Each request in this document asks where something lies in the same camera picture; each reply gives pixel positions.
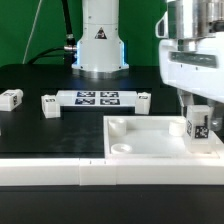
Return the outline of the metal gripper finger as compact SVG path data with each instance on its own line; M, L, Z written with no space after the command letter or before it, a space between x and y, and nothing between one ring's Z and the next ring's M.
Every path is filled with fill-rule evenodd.
M207 100L210 112L208 115L208 128L212 131L220 131L223 126L224 119L224 103Z
M181 108L181 115L184 116L185 115L185 110L187 109L187 107L189 105L193 105L194 104L194 98L193 98L193 94L181 89L177 90L177 95L178 95L178 100L180 103L180 108Z

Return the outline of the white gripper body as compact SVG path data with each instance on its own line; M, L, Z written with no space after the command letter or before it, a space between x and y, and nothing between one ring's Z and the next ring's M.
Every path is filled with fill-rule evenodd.
M200 39L195 52L179 51L176 40L163 39L159 67L165 84L224 103L224 39Z

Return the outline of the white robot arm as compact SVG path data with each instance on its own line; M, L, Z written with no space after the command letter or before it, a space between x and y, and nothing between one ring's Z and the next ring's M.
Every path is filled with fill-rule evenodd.
M155 26L160 39L162 81L178 89L180 105L193 96L208 100L206 126L224 125L224 0L165 0L166 11ZM114 76L126 69L124 43L118 35L119 0L82 0L83 35L72 68L91 77Z

